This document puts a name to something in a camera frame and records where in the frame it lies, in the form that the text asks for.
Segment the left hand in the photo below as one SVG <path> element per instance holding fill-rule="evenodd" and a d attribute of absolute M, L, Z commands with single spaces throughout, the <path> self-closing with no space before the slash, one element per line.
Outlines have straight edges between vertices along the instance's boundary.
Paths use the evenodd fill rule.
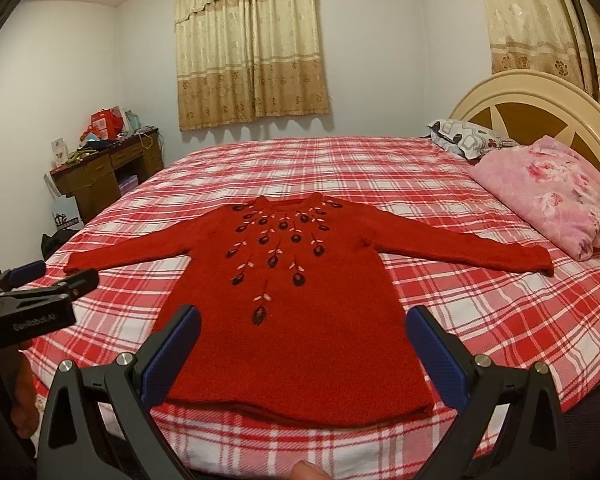
<path fill-rule="evenodd" d="M 20 438 L 29 439 L 38 430 L 40 413 L 36 407 L 36 390 L 30 361 L 24 353 L 32 340 L 0 350 L 0 378 L 9 400 L 9 417 Z"/>

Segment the right hand thumb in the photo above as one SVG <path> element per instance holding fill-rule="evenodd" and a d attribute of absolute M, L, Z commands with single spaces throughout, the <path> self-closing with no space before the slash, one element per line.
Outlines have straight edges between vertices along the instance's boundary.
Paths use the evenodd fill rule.
<path fill-rule="evenodd" d="M 289 480 L 332 480 L 332 477 L 321 467 L 300 460 L 291 468 Z"/>

